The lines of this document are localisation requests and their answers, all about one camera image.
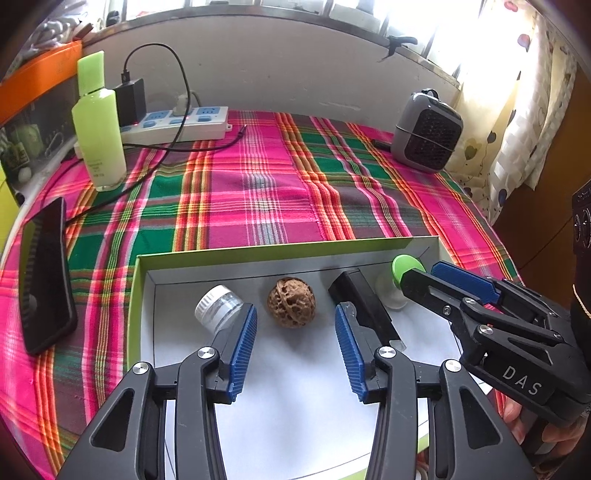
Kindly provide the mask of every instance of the walnut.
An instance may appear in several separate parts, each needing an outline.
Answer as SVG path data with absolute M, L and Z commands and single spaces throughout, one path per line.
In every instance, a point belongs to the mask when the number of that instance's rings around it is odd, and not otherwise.
M 316 299 L 308 284 L 299 278 L 286 277 L 278 280 L 269 293 L 267 306 L 279 325 L 299 328 L 314 318 Z

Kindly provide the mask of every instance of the window frame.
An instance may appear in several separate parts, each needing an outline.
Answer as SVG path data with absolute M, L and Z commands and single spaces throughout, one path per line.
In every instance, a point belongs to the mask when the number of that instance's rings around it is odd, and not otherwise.
M 146 25 L 153 25 L 161 22 L 180 20 L 185 18 L 197 18 L 197 17 L 268 17 L 278 18 L 282 20 L 298 21 L 317 25 L 319 27 L 330 28 L 331 30 L 340 31 L 342 33 L 353 35 L 363 40 L 375 43 L 381 47 L 388 48 L 389 41 L 386 38 L 386 32 L 388 31 L 388 17 L 384 20 L 379 33 L 373 33 L 365 30 L 357 25 L 352 25 L 341 20 L 330 18 L 329 14 L 332 10 L 334 0 L 326 0 L 324 3 L 323 12 L 321 14 L 315 14 L 306 11 L 281 8 L 281 7 L 267 7 L 261 5 L 264 0 L 253 0 L 253 5 L 201 5 L 199 7 L 183 7 L 177 10 L 165 10 L 162 12 L 155 12 L 153 14 L 144 15 L 142 17 L 134 18 L 132 20 L 126 20 L 126 8 L 127 0 L 123 0 L 121 22 L 106 27 L 97 32 L 89 41 L 85 41 L 84 45 L 92 45 L 100 40 L 103 40 L 111 35 L 115 35 L 119 32 L 133 30 L 134 28 L 144 27 Z M 185 5 L 189 4 L 190 0 L 185 0 Z M 396 50 L 396 54 L 402 55 L 403 57 L 418 63 L 427 70 L 435 73 L 451 85 L 459 88 L 460 84 L 452 75 L 446 73 L 439 66 L 435 65 L 432 61 L 427 60 L 428 50 L 422 52 L 423 55 L 419 55 L 415 51 L 410 50 L 406 47 L 401 47 Z

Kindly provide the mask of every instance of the power adapter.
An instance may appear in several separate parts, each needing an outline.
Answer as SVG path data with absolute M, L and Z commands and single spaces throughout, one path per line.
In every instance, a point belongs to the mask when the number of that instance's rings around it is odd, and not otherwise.
M 121 85 L 115 87 L 119 126 L 137 124 L 146 115 L 144 79 L 130 80 L 126 70 L 121 74 Z

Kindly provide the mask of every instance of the cardboard box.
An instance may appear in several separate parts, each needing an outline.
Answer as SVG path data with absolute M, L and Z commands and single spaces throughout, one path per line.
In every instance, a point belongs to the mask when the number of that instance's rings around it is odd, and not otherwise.
M 139 256 L 129 307 L 127 366 L 155 367 L 182 361 L 212 335 L 194 309 L 215 285 L 224 284 L 255 305 L 258 333 L 243 392 L 216 406 L 220 444 L 229 480 L 305 477 L 338 480 L 365 469 L 378 405 L 363 405 L 351 392 L 335 334 L 334 279 L 358 267 L 373 286 L 392 259 L 409 254 L 427 271 L 451 261 L 438 237 L 369 239 L 214 249 Z M 267 296 L 283 277 L 307 282 L 316 317 L 301 329 L 285 329 L 267 311 Z M 389 310 L 412 360 L 440 365 L 459 358 L 449 323 L 413 303 Z M 420 450 L 428 445 L 427 401 L 418 402 Z M 173 479 L 174 402 L 168 402 L 165 446 Z

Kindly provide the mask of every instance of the orange shelf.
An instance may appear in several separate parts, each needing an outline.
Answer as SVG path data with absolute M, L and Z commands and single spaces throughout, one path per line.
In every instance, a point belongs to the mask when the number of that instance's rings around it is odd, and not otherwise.
M 73 77 L 82 57 L 75 41 L 39 55 L 0 83 L 0 126 L 57 84 Z

